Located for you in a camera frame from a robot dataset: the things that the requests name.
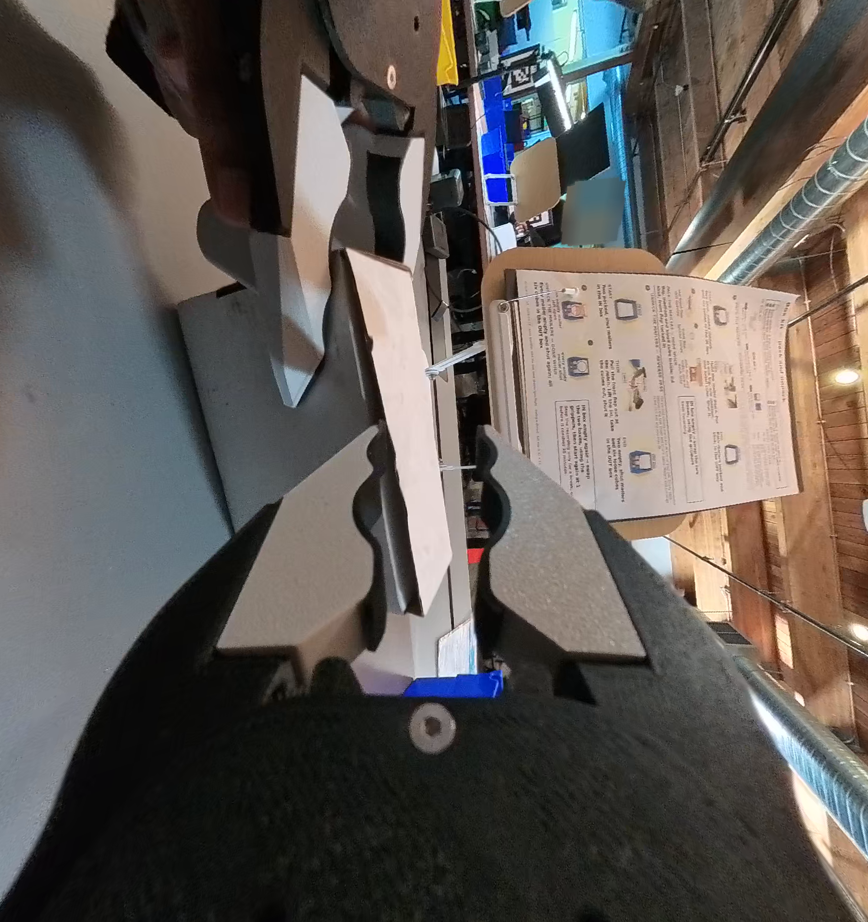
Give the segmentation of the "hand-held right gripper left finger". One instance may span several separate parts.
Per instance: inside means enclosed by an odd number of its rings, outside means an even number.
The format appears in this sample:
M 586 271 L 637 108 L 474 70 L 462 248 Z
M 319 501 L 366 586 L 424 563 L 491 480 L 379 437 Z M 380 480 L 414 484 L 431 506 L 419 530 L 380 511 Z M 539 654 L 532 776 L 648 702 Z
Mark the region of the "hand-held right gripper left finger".
M 293 674 L 352 662 L 386 626 L 381 550 L 358 497 L 379 481 L 379 425 L 357 435 L 285 495 L 217 642 L 224 655 L 278 655 Z

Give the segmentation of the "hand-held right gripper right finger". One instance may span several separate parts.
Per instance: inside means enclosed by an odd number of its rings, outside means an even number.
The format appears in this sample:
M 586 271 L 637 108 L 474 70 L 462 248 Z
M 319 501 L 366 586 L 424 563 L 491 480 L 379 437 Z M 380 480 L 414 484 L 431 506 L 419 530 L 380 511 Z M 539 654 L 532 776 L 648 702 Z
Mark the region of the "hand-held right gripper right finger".
M 645 663 L 585 510 L 492 426 L 476 434 L 481 518 L 474 624 L 507 663 Z

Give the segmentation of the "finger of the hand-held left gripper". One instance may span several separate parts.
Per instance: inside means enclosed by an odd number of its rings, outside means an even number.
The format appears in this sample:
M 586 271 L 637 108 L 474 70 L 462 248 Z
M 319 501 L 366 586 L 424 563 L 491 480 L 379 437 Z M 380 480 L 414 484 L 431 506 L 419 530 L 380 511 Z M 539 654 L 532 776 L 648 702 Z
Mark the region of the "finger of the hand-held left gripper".
M 295 408 L 325 354 L 333 225 L 346 197 L 351 158 L 332 99 L 300 79 L 288 235 L 250 236 L 262 332 L 281 400 Z
M 332 247 L 414 266 L 427 207 L 424 139 L 380 133 L 344 137 L 351 166 Z

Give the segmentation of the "white cardboard mailer box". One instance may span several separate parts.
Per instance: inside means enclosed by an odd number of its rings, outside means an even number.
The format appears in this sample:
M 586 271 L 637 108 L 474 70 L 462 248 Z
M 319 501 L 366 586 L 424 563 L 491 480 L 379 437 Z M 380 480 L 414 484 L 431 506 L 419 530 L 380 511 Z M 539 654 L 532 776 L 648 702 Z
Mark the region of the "white cardboard mailer box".
M 180 303 L 177 318 L 232 526 L 241 528 L 366 428 L 383 421 L 402 506 L 390 528 L 406 608 L 427 616 L 452 551 L 431 382 L 413 278 L 353 249 L 331 256 L 325 354 L 299 404 L 284 404 L 266 308 L 241 286 Z

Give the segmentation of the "grey desk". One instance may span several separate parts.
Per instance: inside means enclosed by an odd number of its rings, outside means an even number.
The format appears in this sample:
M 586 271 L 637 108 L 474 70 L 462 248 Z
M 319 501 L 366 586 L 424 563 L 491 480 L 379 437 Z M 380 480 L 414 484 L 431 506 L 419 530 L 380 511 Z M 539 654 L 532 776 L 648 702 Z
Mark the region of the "grey desk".
M 173 312 L 106 194 L 105 104 L 0 2 L 0 920 L 465 917 L 456 834 L 412 806 L 437 760 L 410 702 L 341 658 L 217 650 L 288 493 L 229 533 Z M 375 425 L 383 638 L 422 615 Z

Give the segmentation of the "person's left hand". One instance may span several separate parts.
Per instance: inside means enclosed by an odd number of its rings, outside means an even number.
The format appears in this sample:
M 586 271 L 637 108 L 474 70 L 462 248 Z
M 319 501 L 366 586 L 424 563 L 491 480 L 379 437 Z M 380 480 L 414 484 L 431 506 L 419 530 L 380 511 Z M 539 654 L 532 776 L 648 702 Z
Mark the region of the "person's left hand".
M 251 225 L 252 167 L 242 83 L 228 25 L 232 2 L 117 1 L 105 50 L 148 98 L 196 139 L 209 199 L 230 225 Z

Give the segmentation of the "white blue paper envelope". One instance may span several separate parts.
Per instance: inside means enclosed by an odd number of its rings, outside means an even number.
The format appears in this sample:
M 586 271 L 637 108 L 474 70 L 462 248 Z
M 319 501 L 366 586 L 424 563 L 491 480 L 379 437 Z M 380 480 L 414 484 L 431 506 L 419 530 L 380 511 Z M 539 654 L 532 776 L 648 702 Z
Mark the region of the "white blue paper envelope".
M 437 676 L 452 679 L 478 671 L 474 618 L 468 618 L 438 639 Z

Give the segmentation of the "black white marker tag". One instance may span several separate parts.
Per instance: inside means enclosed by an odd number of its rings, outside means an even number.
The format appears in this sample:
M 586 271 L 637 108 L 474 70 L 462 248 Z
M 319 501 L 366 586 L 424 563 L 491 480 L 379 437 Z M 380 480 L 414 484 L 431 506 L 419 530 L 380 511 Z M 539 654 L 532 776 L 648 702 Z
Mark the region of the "black white marker tag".
M 533 44 L 499 58 L 502 96 L 516 99 L 535 91 L 536 80 L 543 62 L 543 49 Z

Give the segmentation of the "white light bar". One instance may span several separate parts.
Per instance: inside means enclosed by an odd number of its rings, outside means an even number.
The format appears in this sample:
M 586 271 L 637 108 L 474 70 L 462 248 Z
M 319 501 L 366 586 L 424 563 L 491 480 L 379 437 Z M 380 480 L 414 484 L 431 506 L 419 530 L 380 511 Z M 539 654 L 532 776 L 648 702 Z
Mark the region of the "white light bar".
M 546 129 L 553 137 L 558 137 L 572 127 L 573 121 L 566 100 L 561 68 L 554 53 L 548 52 L 543 55 L 535 87 Z

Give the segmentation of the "black monitor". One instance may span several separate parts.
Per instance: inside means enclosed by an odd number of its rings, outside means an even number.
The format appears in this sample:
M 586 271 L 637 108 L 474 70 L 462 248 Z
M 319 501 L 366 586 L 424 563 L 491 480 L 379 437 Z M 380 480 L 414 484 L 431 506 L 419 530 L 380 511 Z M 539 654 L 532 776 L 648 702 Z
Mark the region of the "black monitor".
M 562 194 L 572 185 L 607 170 L 611 157 L 605 104 L 600 103 L 573 122 L 555 138 L 555 147 Z

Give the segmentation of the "smooth metal ceiling pipe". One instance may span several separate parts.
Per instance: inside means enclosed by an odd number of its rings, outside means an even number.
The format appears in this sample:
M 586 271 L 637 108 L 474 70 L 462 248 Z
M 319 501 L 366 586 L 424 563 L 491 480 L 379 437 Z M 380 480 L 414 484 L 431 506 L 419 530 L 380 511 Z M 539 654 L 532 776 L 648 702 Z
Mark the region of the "smooth metal ceiling pipe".
M 746 125 L 740 144 L 667 263 L 681 275 L 726 266 L 747 230 L 793 194 L 868 115 L 868 2 L 824 2 Z

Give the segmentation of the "silver spiral ventilation duct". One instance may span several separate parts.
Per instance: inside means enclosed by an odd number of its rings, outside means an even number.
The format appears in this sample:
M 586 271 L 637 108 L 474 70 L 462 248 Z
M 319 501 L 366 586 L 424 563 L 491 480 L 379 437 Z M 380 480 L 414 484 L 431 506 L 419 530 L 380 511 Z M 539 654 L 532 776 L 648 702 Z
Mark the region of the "silver spiral ventilation duct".
M 746 284 L 762 275 L 820 220 L 835 213 L 868 182 L 868 113 L 808 178 L 792 184 L 794 194 L 710 278 Z
M 742 655 L 732 660 L 786 765 L 868 862 L 868 767 L 762 667 Z

